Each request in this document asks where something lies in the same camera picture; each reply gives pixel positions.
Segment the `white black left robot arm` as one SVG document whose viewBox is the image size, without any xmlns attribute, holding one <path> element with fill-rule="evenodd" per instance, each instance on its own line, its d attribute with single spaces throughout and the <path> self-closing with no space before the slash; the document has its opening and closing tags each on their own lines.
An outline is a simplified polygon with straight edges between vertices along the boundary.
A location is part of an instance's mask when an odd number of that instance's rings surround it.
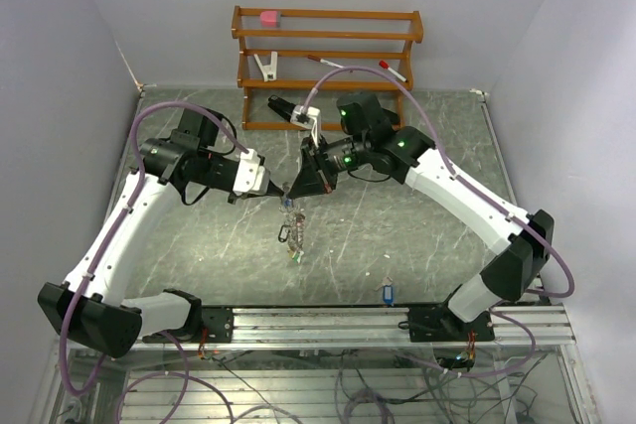
<svg viewBox="0 0 636 424">
<path fill-rule="evenodd" d="M 169 331 L 190 342 L 201 333 L 204 307 L 189 293 L 166 289 L 130 300 L 124 295 L 147 239 L 162 216 L 185 201 L 189 185 L 226 192 L 230 202 L 283 194 L 255 150 L 236 142 L 236 160 L 209 151 L 214 134 L 208 124 L 236 140 L 213 111 L 185 101 L 152 105 L 134 119 L 129 140 L 136 169 L 80 263 L 61 284 L 46 283 L 38 295 L 62 346 L 73 341 L 119 358 L 146 336 Z"/>
</svg>

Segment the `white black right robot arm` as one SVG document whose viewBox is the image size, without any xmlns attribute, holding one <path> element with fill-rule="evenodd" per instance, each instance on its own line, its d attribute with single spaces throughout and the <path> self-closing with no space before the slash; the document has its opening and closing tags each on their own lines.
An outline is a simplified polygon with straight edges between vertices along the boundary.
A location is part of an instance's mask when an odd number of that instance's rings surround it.
<svg viewBox="0 0 636 424">
<path fill-rule="evenodd" d="M 462 339 L 499 302 L 518 301 L 550 258 L 553 218 L 543 210 L 528 213 L 465 175 L 420 130 L 394 128 L 373 93 L 348 93 L 337 109 L 346 136 L 332 143 L 319 131 L 319 109 L 291 110 L 290 123 L 309 135 L 301 143 L 301 166 L 288 196 L 330 194 L 340 174 L 369 165 L 433 199 L 476 233 L 495 256 L 439 305 L 438 329 L 450 340 Z"/>
</svg>

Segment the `black stapler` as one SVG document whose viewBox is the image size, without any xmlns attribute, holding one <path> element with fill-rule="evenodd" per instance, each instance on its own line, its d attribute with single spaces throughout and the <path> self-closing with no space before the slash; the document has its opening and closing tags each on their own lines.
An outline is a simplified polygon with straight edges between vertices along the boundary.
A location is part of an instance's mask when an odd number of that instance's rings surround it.
<svg viewBox="0 0 636 424">
<path fill-rule="evenodd" d="M 267 106 L 280 118 L 290 122 L 296 105 L 277 95 L 272 95 L 267 100 Z"/>
</svg>

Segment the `blue stapler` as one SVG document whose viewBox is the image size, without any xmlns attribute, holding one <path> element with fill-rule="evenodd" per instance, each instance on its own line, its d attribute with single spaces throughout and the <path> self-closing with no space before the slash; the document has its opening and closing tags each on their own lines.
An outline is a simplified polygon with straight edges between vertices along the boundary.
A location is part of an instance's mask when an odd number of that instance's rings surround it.
<svg viewBox="0 0 636 424">
<path fill-rule="evenodd" d="M 392 126 L 400 126 L 400 115 L 394 111 L 391 111 L 389 109 L 384 108 L 383 109 L 384 115 L 387 117 L 387 119 L 390 121 L 390 123 L 392 124 Z"/>
</svg>

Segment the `brown wooden shelf rack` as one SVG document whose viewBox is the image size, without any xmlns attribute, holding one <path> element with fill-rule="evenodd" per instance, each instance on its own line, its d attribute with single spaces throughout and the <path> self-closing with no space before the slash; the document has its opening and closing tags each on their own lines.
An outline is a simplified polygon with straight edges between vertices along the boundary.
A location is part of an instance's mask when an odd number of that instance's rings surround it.
<svg viewBox="0 0 636 424">
<path fill-rule="evenodd" d="M 259 14 L 280 12 L 278 28 L 263 28 Z M 253 103 L 260 93 L 274 90 L 310 91 L 329 71 L 324 91 L 369 89 L 386 93 L 395 102 L 394 112 L 403 125 L 403 94 L 411 90 L 414 76 L 411 52 L 424 38 L 419 11 L 360 11 L 320 9 L 269 9 L 235 6 L 231 33 L 238 42 L 237 85 L 243 95 L 241 126 L 245 130 L 288 130 L 278 119 L 257 119 Z M 265 64 L 278 52 L 277 80 L 265 82 L 253 58 Z M 307 59 L 314 55 L 343 66 L 334 69 Z M 407 78 L 402 82 L 379 66 L 386 61 Z"/>
</svg>

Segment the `white plastic clip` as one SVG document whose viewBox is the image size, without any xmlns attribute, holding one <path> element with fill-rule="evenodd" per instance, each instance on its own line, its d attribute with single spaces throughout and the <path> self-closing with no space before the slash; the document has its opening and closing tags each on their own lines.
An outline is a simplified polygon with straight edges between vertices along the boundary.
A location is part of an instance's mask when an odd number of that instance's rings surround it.
<svg viewBox="0 0 636 424">
<path fill-rule="evenodd" d="M 278 52 L 272 51 L 269 54 L 269 63 L 265 64 L 259 54 L 253 54 L 253 58 L 265 82 L 277 80 Z"/>
</svg>

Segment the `red white marker pen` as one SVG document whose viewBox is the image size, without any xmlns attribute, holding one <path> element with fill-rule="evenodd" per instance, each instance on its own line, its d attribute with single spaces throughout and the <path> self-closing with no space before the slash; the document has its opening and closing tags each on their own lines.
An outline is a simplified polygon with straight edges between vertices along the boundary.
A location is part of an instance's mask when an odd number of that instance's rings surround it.
<svg viewBox="0 0 636 424">
<path fill-rule="evenodd" d="M 314 55 L 307 55 L 307 59 L 308 59 L 308 60 L 310 60 L 310 61 L 312 61 L 312 62 L 316 62 L 316 63 L 322 64 L 322 65 L 325 65 L 325 66 L 328 66 L 328 67 L 331 67 L 331 68 L 334 68 L 334 69 L 341 69 L 341 68 L 343 68 L 343 66 L 342 66 L 342 65 L 340 65 L 340 64 L 337 64 L 337 63 L 335 63 L 335 62 L 332 62 L 332 61 L 326 60 L 326 59 L 321 58 L 321 57 L 318 57 L 318 56 L 314 56 Z"/>
</svg>

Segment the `blue key tag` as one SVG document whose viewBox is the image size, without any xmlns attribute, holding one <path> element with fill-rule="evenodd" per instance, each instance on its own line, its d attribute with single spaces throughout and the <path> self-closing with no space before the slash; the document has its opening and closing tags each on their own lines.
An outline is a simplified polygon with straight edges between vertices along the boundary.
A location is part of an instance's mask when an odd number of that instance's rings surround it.
<svg viewBox="0 0 636 424">
<path fill-rule="evenodd" d="M 391 278 L 385 277 L 383 279 L 381 291 L 383 303 L 387 306 L 392 306 L 395 302 L 395 289 Z"/>
</svg>

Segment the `red capped white marker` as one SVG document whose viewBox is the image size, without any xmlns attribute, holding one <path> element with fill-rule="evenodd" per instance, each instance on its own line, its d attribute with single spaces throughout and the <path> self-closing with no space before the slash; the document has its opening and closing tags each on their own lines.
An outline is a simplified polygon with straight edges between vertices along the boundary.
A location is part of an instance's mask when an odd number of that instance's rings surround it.
<svg viewBox="0 0 636 424">
<path fill-rule="evenodd" d="M 407 82 L 407 78 L 402 75 L 400 72 L 398 72 L 397 70 L 393 69 L 386 61 L 384 60 L 380 60 L 379 61 L 379 66 L 388 71 L 389 73 L 391 73 L 395 78 L 397 78 L 398 80 L 402 81 L 402 82 Z"/>
</svg>

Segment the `pink eraser block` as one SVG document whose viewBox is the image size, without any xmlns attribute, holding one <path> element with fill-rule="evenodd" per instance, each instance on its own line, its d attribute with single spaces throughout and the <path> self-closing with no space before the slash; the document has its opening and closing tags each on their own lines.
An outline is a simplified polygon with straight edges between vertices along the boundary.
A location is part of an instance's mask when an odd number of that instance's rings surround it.
<svg viewBox="0 0 636 424">
<path fill-rule="evenodd" d="M 278 28 L 280 26 L 280 12 L 265 10 L 259 14 L 259 22 L 263 28 Z"/>
</svg>

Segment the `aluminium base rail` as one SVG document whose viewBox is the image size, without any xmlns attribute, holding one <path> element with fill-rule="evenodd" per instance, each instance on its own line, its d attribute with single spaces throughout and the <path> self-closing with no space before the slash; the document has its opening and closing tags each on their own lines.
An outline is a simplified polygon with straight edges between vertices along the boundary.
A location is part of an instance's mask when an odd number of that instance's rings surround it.
<svg viewBox="0 0 636 424">
<path fill-rule="evenodd" d="M 95 323 L 72 324 L 69 338 L 77 345 L 111 357 L 134 348 L 166 343 L 161 331 L 194 347 L 213 350 L 291 350 L 335 348 L 411 348 L 421 344 L 460 347 L 571 345 L 574 332 L 559 306 L 503 307 L 482 313 L 470 324 L 440 324 L 432 305 L 406 308 L 230 308 L 205 307 L 193 324 L 176 318 L 144 317 L 132 309 L 105 315 Z"/>
</svg>

